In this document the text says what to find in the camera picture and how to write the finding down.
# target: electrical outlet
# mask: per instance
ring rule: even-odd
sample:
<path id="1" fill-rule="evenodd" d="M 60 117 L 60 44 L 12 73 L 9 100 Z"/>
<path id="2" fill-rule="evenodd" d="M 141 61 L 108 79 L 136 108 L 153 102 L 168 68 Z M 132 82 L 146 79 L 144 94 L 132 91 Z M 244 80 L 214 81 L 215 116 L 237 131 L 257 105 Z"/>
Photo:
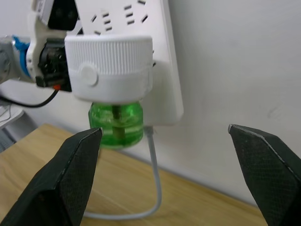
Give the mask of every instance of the electrical outlet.
<path id="1" fill-rule="evenodd" d="M 76 0 L 84 34 L 153 38 L 153 90 L 142 100 L 145 125 L 172 125 L 183 102 L 168 0 Z"/>

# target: green liquid bottle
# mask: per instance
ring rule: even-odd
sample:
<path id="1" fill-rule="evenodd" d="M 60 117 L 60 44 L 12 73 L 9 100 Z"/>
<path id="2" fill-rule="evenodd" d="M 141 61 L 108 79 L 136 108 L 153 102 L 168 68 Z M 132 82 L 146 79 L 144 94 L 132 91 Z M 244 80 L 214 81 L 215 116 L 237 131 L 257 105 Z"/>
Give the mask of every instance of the green liquid bottle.
<path id="1" fill-rule="evenodd" d="M 130 105 L 93 103 L 89 121 L 91 128 L 103 129 L 101 147 L 131 147 L 143 138 L 143 109 L 139 102 Z"/>

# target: white wall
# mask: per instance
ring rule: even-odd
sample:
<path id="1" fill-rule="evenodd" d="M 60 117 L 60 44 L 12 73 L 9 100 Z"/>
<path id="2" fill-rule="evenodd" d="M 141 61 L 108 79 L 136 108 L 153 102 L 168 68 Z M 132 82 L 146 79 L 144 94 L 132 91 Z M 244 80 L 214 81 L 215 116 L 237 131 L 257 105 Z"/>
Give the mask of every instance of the white wall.
<path id="1" fill-rule="evenodd" d="M 0 34 L 27 34 L 29 1 L 1 5 Z M 158 161 L 253 202 L 227 128 L 235 123 L 277 134 L 301 155 L 301 2 L 170 0 L 170 7 L 185 116 L 176 127 L 156 128 Z M 0 90 L 28 103 L 51 93 L 13 81 Z M 89 107 L 62 93 L 27 113 L 38 125 L 47 122 L 76 132 L 88 128 Z M 148 159 L 145 143 L 130 153 Z"/>

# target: ribbed white cap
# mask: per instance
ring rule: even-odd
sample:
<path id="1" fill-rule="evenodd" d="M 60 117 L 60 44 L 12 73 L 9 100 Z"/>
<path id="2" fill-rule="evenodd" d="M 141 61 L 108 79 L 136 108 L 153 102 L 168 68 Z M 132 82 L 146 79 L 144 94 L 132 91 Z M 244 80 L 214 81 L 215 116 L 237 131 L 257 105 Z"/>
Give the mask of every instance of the ribbed white cap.
<path id="1" fill-rule="evenodd" d="M 78 98 L 126 104 L 152 89 L 152 38 L 148 36 L 67 36 L 70 82 Z"/>

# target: wooden desk surface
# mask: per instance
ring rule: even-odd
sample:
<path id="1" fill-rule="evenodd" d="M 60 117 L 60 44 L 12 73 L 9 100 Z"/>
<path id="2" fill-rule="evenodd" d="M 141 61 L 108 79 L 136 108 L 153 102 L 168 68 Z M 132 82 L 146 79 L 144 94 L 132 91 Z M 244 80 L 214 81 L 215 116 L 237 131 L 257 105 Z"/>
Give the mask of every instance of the wooden desk surface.
<path id="1" fill-rule="evenodd" d="M 0 221 L 34 174 L 71 134 L 43 125 L 0 154 Z M 83 218 L 82 226 L 266 226 L 259 210 L 171 173 L 160 172 L 161 209 L 136 221 Z M 98 163 L 88 210 L 128 214 L 148 210 L 155 202 L 151 167 L 115 151 L 104 150 Z"/>

